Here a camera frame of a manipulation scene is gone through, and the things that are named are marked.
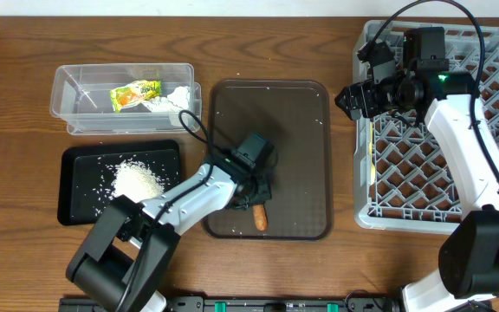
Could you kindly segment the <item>orange carrot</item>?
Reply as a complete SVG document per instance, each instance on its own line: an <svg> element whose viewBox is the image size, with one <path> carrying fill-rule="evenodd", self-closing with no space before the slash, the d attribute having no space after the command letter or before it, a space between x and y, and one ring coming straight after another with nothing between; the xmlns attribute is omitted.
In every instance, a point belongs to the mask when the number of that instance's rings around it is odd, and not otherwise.
<svg viewBox="0 0 499 312"><path fill-rule="evenodd" d="M268 229L268 220L264 205L254 205L252 209L256 228L259 231L266 231Z"/></svg>

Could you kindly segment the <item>white tissue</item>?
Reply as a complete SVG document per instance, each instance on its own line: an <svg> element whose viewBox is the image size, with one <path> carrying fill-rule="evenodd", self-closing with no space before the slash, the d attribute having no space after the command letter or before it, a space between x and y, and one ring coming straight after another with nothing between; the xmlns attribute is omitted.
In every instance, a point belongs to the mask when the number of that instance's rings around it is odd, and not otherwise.
<svg viewBox="0 0 499 312"><path fill-rule="evenodd" d="M187 110L190 106L190 88L177 87L167 96L157 96L141 104L151 113L165 114L169 117L171 124L180 127L178 114L182 110Z"/></svg>

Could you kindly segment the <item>yellow snack wrapper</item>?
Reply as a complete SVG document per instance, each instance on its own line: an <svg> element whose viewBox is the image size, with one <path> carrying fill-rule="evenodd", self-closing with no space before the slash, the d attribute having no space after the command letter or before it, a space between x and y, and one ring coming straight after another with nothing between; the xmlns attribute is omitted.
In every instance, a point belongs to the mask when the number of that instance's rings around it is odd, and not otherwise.
<svg viewBox="0 0 499 312"><path fill-rule="evenodd" d="M161 95L160 81L139 80L109 91L115 113Z"/></svg>

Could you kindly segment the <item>yellow plastic spoon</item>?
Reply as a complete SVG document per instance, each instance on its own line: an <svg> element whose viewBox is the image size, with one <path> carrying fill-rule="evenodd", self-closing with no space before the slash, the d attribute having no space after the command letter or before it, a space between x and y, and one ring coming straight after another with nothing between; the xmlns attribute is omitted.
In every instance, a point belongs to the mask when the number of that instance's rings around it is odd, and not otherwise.
<svg viewBox="0 0 499 312"><path fill-rule="evenodd" d="M374 185L376 180L376 166L373 159L373 123L369 123L370 141L368 144L368 156L371 158L369 185Z"/></svg>

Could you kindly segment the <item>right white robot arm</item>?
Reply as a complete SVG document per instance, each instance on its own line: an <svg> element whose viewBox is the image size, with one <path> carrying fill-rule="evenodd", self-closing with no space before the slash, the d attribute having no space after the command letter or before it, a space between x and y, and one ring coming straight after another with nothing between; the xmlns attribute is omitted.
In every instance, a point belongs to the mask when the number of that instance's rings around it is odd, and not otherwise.
<svg viewBox="0 0 499 312"><path fill-rule="evenodd" d="M336 105L350 120L415 110L441 147L463 207L463 221L438 253L438 267L401 290L402 311L452 311L499 297L499 148L481 111L478 81L451 72L444 39L404 43L404 63L372 40L357 57L372 78L342 89Z"/></svg>

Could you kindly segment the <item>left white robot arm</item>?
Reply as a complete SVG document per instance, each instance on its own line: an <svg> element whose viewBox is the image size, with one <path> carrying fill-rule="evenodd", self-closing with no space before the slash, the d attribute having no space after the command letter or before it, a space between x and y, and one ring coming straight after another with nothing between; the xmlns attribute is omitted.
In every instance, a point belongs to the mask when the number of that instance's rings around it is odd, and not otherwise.
<svg viewBox="0 0 499 312"><path fill-rule="evenodd" d="M67 279L107 311L165 310L157 284L181 236L214 211L270 200L270 174L225 159L202 164L156 198L114 199L73 256Z"/></svg>

